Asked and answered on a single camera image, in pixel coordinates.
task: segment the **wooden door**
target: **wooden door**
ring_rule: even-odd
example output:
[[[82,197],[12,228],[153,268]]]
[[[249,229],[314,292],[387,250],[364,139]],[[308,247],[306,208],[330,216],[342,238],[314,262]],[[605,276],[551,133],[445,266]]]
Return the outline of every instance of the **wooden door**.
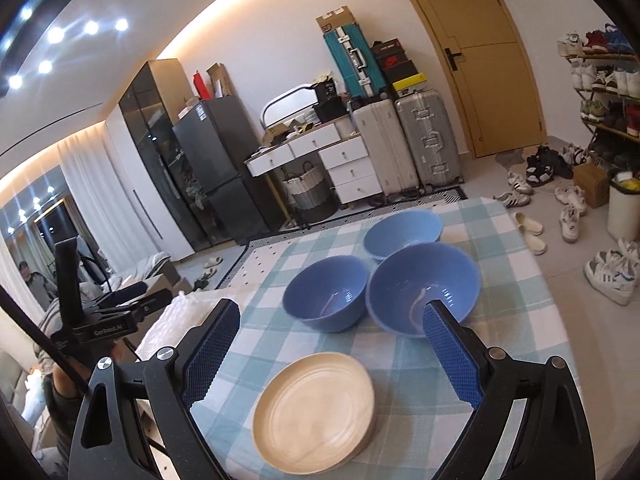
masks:
[[[501,0],[411,0],[443,65],[475,156],[546,142],[529,59]]]

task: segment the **dark blue bowl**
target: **dark blue bowl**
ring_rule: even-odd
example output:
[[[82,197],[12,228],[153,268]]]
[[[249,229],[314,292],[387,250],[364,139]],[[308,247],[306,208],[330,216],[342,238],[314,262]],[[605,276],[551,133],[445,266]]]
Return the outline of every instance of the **dark blue bowl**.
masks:
[[[362,245],[381,262],[396,251],[414,244],[435,242],[442,234],[442,220],[431,211],[411,209],[382,219],[365,234]]]
[[[399,250],[382,262],[367,285],[367,309],[384,330],[425,337],[424,307],[441,300],[462,322],[480,294],[478,265],[459,248],[436,242]]]
[[[355,256],[331,256],[303,269],[287,286],[287,314],[319,332],[345,330],[366,311],[369,269]]]

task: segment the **ceiling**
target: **ceiling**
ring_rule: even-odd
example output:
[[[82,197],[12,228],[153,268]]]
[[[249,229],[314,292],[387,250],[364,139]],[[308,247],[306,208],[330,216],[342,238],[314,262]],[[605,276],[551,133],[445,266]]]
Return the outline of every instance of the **ceiling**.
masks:
[[[51,24],[65,30],[64,40],[40,38],[20,69],[22,87],[0,100],[0,176],[105,120],[143,63],[213,1],[72,0]],[[114,28],[119,18],[129,22],[124,32]],[[83,33],[89,20],[100,25],[94,36]],[[53,64],[45,75],[38,73],[43,60]]]
[[[49,186],[53,188],[53,192],[48,191]],[[13,235],[18,234],[20,209],[23,209],[25,216],[30,221],[33,221],[36,216],[39,216],[41,212],[45,211],[47,207],[54,203],[55,197],[67,189],[66,180],[60,166],[56,166],[52,170],[47,171],[47,173],[35,180],[30,186],[25,187],[0,209],[0,230],[2,230],[2,237],[4,237],[5,240],[11,238],[12,235],[7,231],[10,226],[16,229]],[[34,197],[40,199],[40,206],[42,208],[40,212],[33,208]]]

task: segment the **black pole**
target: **black pole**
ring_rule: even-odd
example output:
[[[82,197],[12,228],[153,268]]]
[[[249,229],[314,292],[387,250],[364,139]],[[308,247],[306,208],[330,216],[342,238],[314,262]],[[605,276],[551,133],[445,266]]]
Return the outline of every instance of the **black pole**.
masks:
[[[56,348],[53,341],[45,336],[35,323],[29,319],[17,303],[15,303],[14,298],[4,290],[2,285],[0,285],[0,307],[2,307],[9,317],[13,319],[31,339],[33,339],[47,354],[49,354],[56,364],[62,368],[63,372],[76,384],[78,390],[83,394],[89,392],[89,385],[86,381],[80,376],[76,369],[71,366],[62,352]]]

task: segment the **table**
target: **table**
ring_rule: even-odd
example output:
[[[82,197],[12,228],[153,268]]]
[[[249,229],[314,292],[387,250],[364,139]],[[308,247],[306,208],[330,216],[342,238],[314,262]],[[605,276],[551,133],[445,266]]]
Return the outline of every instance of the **table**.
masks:
[[[444,222],[442,241],[466,251],[481,269],[482,291],[465,324],[485,345],[501,346],[514,358],[543,363],[551,355],[561,355],[577,380],[558,309],[534,256],[502,205],[478,198],[433,210]],[[259,261],[255,269],[250,268],[250,259],[231,284],[253,283],[255,290],[206,398],[191,413],[213,453],[234,478],[293,478],[260,458],[252,442],[252,417],[269,381],[290,362],[313,352],[338,351],[355,357],[369,371],[376,395],[376,429],[367,449],[317,478],[428,479],[458,438],[471,408],[456,397],[426,340],[384,332],[370,317],[343,333],[316,333],[282,309],[286,285],[300,269],[334,254],[366,258],[361,241],[379,219],[261,248],[255,251],[263,253],[255,255]],[[500,476],[523,407],[524,401],[514,404],[488,471],[490,477]]]

